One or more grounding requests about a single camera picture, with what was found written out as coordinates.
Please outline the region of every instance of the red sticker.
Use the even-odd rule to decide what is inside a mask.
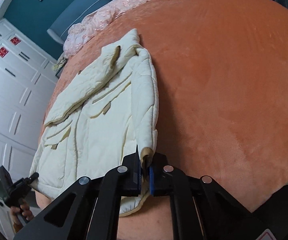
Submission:
[[[0,56],[4,57],[8,53],[8,50],[5,49],[4,47],[0,48]]]
[[[10,40],[10,42],[13,43],[14,45],[17,45],[18,43],[21,42],[21,40],[15,36]]]

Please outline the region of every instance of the silver screw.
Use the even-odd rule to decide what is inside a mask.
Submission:
[[[117,171],[118,171],[119,173],[127,172],[127,167],[125,167],[125,166],[119,166],[119,167],[117,168]]]
[[[204,177],[202,178],[202,181],[203,181],[204,183],[211,183],[211,182],[212,182],[212,178],[211,178],[210,176],[204,176]]]
[[[81,177],[81,178],[78,180],[79,184],[81,184],[81,185],[85,185],[85,184],[87,184],[89,181],[90,181],[90,180],[89,180],[88,177]]]
[[[166,165],[166,166],[164,166],[163,169],[164,169],[166,172],[171,172],[171,171],[174,170],[173,166],[171,166],[171,165]]]

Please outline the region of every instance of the green wall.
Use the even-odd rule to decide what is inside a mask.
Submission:
[[[4,17],[55,59],[63,47],[47,34],[47,29],[74,0],[12,0]]]

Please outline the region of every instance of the orange blanket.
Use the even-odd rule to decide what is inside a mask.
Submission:
[[[288,183],[287,9],[270,0],[147,2],[69,60],[48,110],[102,46],[132,28],[157,72],[157,151],[170,164],[212,176],[251,211]],[[120,219],[119,237],[172,236],[165,201],[145,205]]]

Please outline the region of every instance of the blue headboard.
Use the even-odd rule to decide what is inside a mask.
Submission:
[[[64,44],[68,29],[80,23],[84,17],[112,0],[74,0],[53,22],[47,33],[58,43]]]

